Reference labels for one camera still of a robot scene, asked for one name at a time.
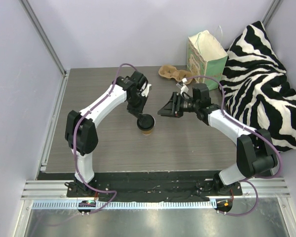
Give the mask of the brown paper coffee cup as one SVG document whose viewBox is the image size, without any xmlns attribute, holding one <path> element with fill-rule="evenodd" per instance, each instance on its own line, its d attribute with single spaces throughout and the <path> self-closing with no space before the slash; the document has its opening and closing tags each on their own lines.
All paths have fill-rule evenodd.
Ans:
<svg viewBox="0 0 296 237">
<path fill-rule="evenodd" d="M 141 127 L 140 130 L 144 135 L 150 135 L 153 132 L 154 125 L 151 125 L 149 127 Z"/>
</svg>

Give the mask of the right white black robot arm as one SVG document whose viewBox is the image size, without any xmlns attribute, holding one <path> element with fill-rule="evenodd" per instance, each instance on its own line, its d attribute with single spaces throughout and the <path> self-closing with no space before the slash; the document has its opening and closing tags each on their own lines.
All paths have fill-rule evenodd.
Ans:
<svg viewBox="0 0 296 237">
<path fill-rule="evenodd" d="M 184 85 L 178 86 L 181 91 L 173 92 L 158 115 L 180 118 L 185 112 L 195 113 L 200 121 L 219 130 L 236 145 L 235 164 L 213 177 L 215 193 L 224 195 L 241 180 L 259 175 L 267 178 L 279 171 L 279 161 L 266 129 L 256 130 L 229 117 L 222 106 L 212 103 L 204 83 L 193 86 L 191 96 L 186 93 Z"/>
</svg>

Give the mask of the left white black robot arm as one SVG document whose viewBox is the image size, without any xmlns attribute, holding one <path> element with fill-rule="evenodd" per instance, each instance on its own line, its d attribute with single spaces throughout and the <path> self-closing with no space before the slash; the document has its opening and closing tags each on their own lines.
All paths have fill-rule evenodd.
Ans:
<svg viewBox="0 0 296 237">
<path fill-rule="evenodd" d="M 151 84 L 140 72 L 129 77 L 118 77 L 108 90 L 88 107 L 70 111 L 67 115 L 65 140 L 74 154 L 74 181 L 67 184 L 70 192 L 90 197 L 95 191 L 92 153 L 98 145 L 97 127 L 118 105 L 127 102 L 127 112 L 137 119 L 137 127 L 144 134 L 150 134 L 155 119 L 144 114 Z"/>
</svg>

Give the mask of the black plastic cup lid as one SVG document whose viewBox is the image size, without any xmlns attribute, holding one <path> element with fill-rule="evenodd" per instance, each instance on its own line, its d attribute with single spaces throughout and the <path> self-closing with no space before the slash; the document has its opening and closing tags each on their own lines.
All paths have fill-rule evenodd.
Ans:
<svg viewBox="0 0 296 237">
<path fill-rule="evenodd" d="M 149 115 L 149 119 L 147 121 L 138 121 L 137 127 L 140 129 L 141 127 L 149 127 L 151 125 L 155 125 L 155 119 L 153 116 Z"/>
</svg>

